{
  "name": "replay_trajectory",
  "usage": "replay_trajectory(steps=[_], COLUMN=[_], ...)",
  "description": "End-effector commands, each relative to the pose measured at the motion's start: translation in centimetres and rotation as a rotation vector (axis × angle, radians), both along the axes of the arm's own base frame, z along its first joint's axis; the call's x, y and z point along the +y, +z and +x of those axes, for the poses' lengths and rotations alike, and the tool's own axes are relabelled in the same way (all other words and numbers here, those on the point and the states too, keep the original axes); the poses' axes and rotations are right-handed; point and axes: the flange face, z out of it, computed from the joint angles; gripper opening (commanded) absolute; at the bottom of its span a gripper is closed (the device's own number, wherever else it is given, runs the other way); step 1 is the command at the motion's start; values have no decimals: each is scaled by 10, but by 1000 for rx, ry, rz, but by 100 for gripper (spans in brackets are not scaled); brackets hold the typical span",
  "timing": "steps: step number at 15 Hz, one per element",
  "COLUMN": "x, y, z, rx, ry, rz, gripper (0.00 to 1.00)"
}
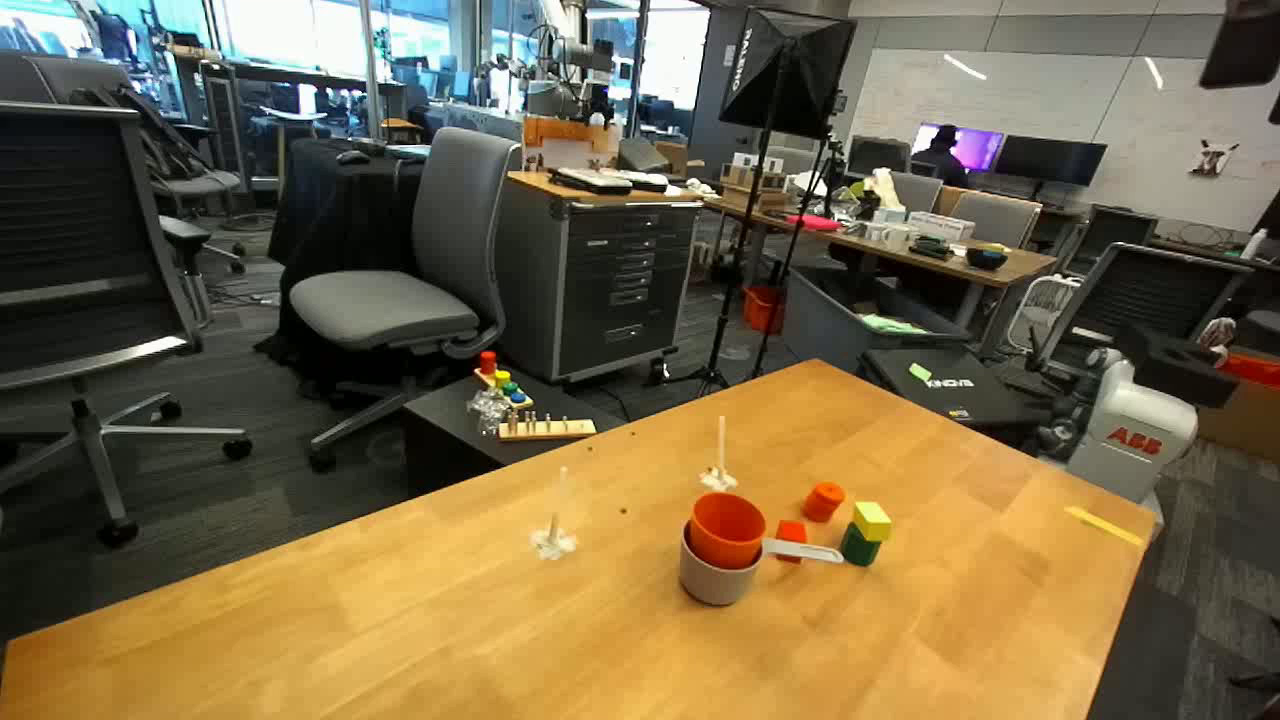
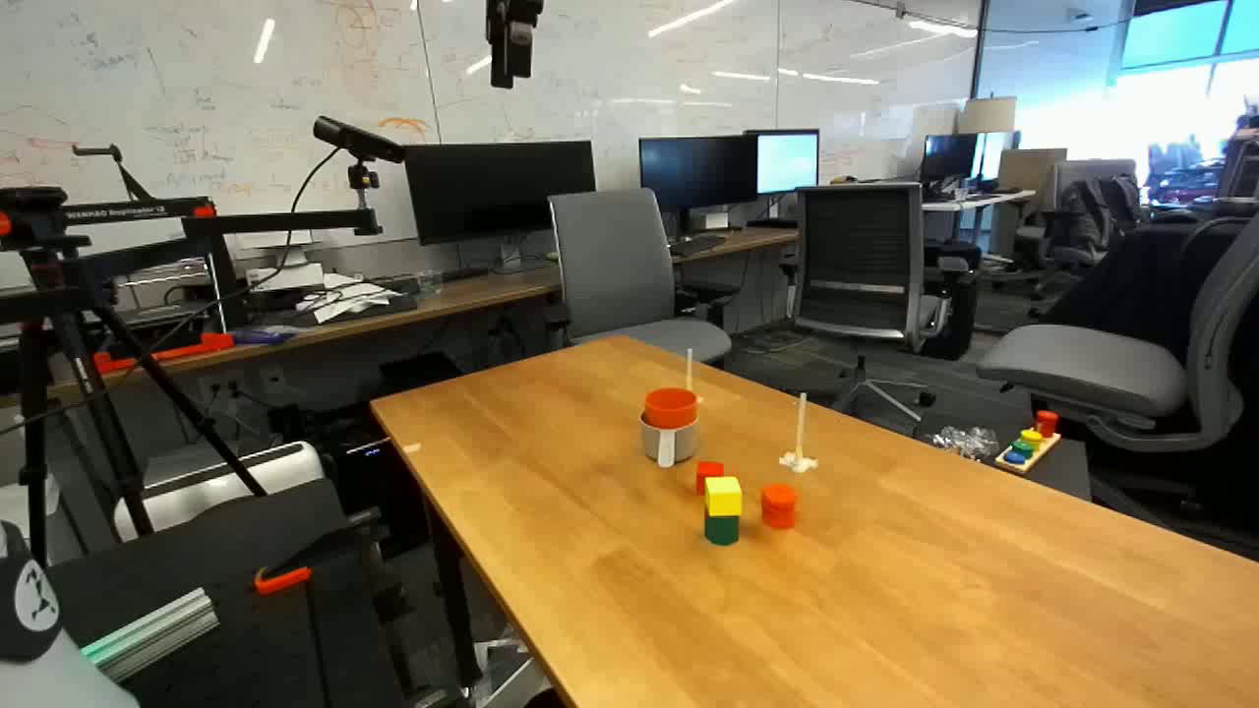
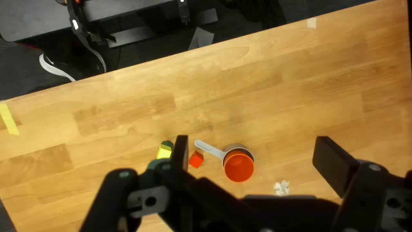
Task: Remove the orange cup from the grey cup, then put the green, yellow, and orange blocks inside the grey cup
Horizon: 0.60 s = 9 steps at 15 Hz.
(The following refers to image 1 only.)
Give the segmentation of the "white ABB robot base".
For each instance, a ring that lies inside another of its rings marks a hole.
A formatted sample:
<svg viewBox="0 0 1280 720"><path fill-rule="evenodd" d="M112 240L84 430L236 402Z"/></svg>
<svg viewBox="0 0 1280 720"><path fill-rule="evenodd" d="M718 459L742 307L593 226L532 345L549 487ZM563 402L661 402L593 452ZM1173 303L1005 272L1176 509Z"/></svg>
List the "white ABB robot base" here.
<svg viewBox="0 0 1280 720"><path fill-rule="evenodd" d="M1069 468L1125 501L1149 501L1173 459L1194 439L1194 409L1134 378L1117 351L1100 351L1100 383Z"/></svg>

